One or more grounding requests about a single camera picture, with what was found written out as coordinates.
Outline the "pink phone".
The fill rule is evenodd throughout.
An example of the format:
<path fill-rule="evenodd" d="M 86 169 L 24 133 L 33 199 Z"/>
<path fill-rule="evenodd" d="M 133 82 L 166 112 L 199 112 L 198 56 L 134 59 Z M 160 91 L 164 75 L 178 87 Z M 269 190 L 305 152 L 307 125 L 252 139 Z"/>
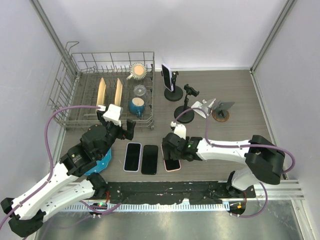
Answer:
<path fill-rule="evenodd" d="M 180 160 L 165 160 L 165 154 L 163 151 L 163 146 L 161 146 L 161 153 L 162 153 L 162 158 L 163 158 L 163 163 L 164 163 L 164 169 L 167 172 L 174 172 L 178 171 L 181 169 L 181 162 Z"/>

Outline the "black phone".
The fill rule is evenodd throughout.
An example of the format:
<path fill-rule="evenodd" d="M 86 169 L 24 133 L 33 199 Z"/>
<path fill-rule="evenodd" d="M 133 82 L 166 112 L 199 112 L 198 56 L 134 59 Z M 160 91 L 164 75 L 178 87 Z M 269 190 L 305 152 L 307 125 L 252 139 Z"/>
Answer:
<path fill-rule="evenodd" d="M 158 151 L 157 145 L 145 145 L 143 147 L 141 173 L 143 175 L 155 175 L 158 167 Z"/>

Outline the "black gooseneck phone stand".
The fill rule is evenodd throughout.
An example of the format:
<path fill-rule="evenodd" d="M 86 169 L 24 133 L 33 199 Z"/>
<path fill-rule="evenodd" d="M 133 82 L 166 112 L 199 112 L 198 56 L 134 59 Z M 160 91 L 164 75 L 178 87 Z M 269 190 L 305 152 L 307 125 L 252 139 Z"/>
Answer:
<path fill-rule="evenodd" d="M 192 122 L 195 117 L 194 111 L 189 106 L 189 96 L 197 97 L 200 92 L 189 86 L 189 84 L 185 84 L 183 88 L 186 91 L 184 104 L 175 109 L 174 118 L 181 124 L 188 124 Z"/>

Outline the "lavender case phone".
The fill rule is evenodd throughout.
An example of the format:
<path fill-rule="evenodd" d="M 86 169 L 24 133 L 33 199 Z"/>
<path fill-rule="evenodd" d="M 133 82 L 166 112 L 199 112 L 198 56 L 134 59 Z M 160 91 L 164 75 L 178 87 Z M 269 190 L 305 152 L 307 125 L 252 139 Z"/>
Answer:
<path fill-rule="evenodd" d="M 141 161 L 142 144 L 129 142 L 126 146 L 123 170 L 125 172 L 136 173 L 139 171 Z"/>

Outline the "black round-base phone stand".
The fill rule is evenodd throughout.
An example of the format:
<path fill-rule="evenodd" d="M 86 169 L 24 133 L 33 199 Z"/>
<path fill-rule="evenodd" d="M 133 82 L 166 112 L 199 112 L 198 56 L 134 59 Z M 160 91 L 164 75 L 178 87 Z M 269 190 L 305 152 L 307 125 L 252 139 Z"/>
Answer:
<path fill-rule="evenodd" d="M 164 90 L 164 97 L 171 102 L 177 102 L 183 97 L 183 90 L 176 86 L 177 76 L 179 75 L 178 71 L 172 72 L 172 83 L 173 83 L 173 91 L 169 91 L 166 87 Z"/>

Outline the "wooden base phone stand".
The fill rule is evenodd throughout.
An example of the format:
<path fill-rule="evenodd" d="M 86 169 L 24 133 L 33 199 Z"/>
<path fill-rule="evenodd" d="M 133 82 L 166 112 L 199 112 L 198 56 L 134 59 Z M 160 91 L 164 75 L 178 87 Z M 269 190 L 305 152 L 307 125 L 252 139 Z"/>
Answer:
<path fill-rule="evenodd" d="M 212 110 L 212 117 L 220 123 L 226 122 L 229 117 L 229 109 L 235 104 L 234 101 L 226 102 L 219 101 L 218 104 Z"/>

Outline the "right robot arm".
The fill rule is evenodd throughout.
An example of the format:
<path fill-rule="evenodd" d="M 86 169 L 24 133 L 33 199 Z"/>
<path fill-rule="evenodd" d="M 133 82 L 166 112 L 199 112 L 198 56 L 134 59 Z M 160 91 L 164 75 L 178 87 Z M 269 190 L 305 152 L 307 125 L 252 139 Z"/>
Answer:
<path fill-rule="evenodd" d="M 171 132 L 162 139 L 161 147 L 166 161 L 221 160 L 243 164 L 244 168 L 230 173 L 223 196 L 241 197 L 257 183 L 278 185 L 281 181 L 285 153 L 261 135 L 239 142 L 207 142 L 202 137 L 180 137 Z"/>

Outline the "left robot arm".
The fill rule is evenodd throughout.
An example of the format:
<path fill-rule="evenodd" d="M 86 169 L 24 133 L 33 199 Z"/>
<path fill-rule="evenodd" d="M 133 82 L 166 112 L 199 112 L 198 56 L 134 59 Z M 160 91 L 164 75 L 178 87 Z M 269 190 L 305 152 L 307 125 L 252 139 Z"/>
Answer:
<path fill-rule="evenodd" d="M 39 230 L 43 223 L 63 208 L 89 198 L 102 199 L 108 184 L 98 172 L 87 176 L 77 186 L 62 191 L 97 166 L 111 149 L 116 139 L 132 140 L 136 122 L 127 119 L 122 127 L 101 112 L 97 113 L 99 124 L 94 124 L 81 136 L 79 143 L 71 147 L 49 174 L 19 197 L 6 197 L 0 203 L 9 217 L 11 231 L 25 238 Z"/>

